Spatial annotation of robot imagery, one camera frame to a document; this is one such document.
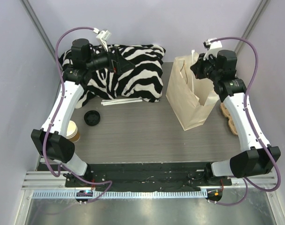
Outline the black lid stack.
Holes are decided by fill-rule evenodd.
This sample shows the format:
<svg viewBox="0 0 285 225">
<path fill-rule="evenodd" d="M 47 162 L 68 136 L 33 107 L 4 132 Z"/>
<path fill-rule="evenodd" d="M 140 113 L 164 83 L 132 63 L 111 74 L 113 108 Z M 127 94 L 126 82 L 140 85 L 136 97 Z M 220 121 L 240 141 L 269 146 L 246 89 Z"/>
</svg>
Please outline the black lid stack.
<svg viewBox="0 0 285 225">
<path fill-rule="evenodd" d="M 101 120 L 101 116 L 98 111 L 87 111 L 84 115 L 84 121 L 89 126 L 96 126 Z"/>
</svg>

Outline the brown paper cups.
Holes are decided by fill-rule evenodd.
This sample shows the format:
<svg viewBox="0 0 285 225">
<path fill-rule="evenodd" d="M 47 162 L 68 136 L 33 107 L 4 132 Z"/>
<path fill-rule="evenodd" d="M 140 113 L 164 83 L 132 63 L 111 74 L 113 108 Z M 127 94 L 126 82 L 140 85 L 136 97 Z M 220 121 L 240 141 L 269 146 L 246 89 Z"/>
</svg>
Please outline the brown paper cups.
<svg viewBox="0 0 285 225">
<path fill-rule="evenodd" d="M 80 133 L 76 123 L 72 120 L 69 121 L 67 131 L 66 131 L 66 139 L 75 143 L 80 139 Z"/>
</svg>

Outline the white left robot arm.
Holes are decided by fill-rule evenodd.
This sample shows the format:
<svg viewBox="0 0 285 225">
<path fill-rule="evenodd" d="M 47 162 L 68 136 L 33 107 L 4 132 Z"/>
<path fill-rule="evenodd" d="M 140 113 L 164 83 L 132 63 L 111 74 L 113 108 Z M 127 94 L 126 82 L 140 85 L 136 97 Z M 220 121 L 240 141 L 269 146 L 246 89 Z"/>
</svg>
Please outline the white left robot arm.
<svg viewBox="0 0 285 225">
<path fill-rule="evenodd" d="M 67 128 L 76 103 L 84 93 L 92 73 L 108 69 L 118 75 L 135 68 L 117 47 L 93 53 L 87 39 L 74 40 L 71 47 L 72 64 L 60 72 L 61 89 L 48 119 L 31 133 L 31 139 L 41 156 L 55 160 L 76 174 L 76 182 L 87 187 L 92 182 L 88 165 L 75 153 L 75 145 L 67 138 Z"/>
</svg>

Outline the cream paper bag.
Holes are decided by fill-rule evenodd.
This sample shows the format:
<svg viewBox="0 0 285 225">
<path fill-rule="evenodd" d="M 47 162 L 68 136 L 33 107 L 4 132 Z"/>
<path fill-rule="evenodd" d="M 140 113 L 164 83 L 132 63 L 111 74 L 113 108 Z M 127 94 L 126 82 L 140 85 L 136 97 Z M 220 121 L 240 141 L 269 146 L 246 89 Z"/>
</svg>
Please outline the cream paper bag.
<svg viewBox="0 0 285 225">
<path fill-rule="evenodd" d="M 184 131 L 201 126 L 219 101 L 208 79 L 199 80 L 190 70 L 199 54 L 176 57 L 168 82 L 166 97 Z"/>
</svg>

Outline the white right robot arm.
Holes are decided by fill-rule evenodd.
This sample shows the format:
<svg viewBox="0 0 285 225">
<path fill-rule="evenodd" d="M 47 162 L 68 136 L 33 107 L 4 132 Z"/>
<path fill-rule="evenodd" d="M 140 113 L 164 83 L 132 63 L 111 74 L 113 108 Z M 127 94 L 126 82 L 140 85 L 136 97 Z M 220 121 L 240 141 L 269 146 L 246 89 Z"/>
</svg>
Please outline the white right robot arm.
<svg viewBox="0 0 285 225">
<path fill-rule="evenodd" d="M 215 185 L 221 176 L 246 178 L 268 174 L 280 155 L 278 146 L 272 146 L 262 133 L 249 98 L 244 81 L 236 76 L 236 53 L 220 50 L 216 55 L 191 52 L 191 71 L 197 79 L 209 79 L 214 91 L 229 111 L 238 133 L 241 153 L 229 160 L 211 163 L 204 173 L 204 180 Z"/>
</svg>

